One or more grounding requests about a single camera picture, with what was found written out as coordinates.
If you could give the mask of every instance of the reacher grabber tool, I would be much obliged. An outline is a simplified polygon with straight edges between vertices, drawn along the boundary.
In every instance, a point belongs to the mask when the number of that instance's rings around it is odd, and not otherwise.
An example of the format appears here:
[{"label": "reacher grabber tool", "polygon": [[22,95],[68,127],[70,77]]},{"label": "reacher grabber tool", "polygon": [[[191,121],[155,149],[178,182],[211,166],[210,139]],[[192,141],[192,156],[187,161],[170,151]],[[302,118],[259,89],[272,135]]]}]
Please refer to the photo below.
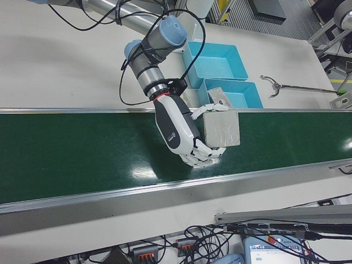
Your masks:
[{"label": "reacher grabber tool", "polygon": [[273,78],[271,78],[269,76],[264,76],[264,75],[260,75],[260,79],[268,80],[268,81],[270,81],[273,84],[273,88],[275,90],[275,94],[270,95],[269,98],[273,98],[273,97],[278,96],[279,92],[280,92],[280,89],[303,90],[303,91],[310,91],[310,92],[327,92],[327,93],[330,93],[330,94],[337,94],[337,95],[343,95],[343,94],[345,94],[347,92],[346,90],[333,91],[333,90],[326,90],[326,89],[319,89],[319,88],[310,88],[310,87],[304,87],[304,86],[279,84]]}]

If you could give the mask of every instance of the blue tray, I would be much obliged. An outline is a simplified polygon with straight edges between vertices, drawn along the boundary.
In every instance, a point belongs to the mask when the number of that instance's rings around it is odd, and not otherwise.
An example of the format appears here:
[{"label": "blue tray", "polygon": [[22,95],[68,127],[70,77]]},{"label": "blue tray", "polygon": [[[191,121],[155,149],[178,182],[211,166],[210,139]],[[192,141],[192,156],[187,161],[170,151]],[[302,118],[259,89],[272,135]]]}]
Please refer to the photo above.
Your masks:
[{"label": "blue tray", "polygon": [[213,103],[208,90],[221,87],[234,108],[263,108],[254,82],[205,79],[198,89],[200,105]]},{"label": "blue tray", "polygon": [[[186,68],[197,55],[202,43],[189,41],[185,46],[183,60]],[[188,78],[193,88],[199,88],[203,79],[247,80],[236,46],[205,43],[204,49],[191,67]]]}]

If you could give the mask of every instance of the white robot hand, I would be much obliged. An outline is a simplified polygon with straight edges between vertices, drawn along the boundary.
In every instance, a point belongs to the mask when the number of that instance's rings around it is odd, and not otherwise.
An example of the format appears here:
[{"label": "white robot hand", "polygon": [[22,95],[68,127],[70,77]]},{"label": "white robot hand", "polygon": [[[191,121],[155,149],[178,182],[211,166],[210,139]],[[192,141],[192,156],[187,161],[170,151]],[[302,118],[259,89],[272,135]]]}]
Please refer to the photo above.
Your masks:
[{"label": "white robot hand", "polygon": [[156,124],[168,148],[192,167],[205,167],[220,157],[226,148],[211,149],[200,140],[194,120],[207,111],[227,111],[221,104],[206,104],[191,113],[179,97],[162,94],[154,100]]}]

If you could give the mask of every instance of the blue joint cap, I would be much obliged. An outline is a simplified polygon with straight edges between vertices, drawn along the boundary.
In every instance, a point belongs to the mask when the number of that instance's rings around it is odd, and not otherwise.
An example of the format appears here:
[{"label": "blue joint cap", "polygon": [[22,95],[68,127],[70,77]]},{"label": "blue joint cap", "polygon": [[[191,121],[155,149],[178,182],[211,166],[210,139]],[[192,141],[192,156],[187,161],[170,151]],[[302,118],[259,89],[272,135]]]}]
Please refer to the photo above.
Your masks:
[{"label": "blue joint cap", "polygon": [[169,15],[166,19],[161,21],[158,28],[165,41],[175,47],[184,44],[187,39],[185,28],[173,15]]},{"label": "blue joint cap", "polygon": [[134,40],[131,41],[130,43],[128,43],[125,47],[125,57],[126,59],[128,59],[128,57],[130,56],[131,51],[133,50],[133,48],[137,45],[139,45],[142,41],[141,40]]},{"label": "blue joint cap", "polygon": [[36,4],[46,4],[48,2],[48,0],[27,0],[29,2],[33,2]]}]

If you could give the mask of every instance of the green conveyor belt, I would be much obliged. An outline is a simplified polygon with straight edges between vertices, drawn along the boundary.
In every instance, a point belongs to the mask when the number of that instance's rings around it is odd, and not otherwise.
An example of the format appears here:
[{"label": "green conveyor belt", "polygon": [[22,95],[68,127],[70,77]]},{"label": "green conveyor belt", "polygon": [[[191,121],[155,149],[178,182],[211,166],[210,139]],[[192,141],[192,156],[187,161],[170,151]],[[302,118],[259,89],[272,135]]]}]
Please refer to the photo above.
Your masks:
[{"label": "green conveyor belt", "polygon": [[240,146],[192,169],[152,113],[0,114],[0,204],[352,158],[350,113],[239,113],[239,123]]}]

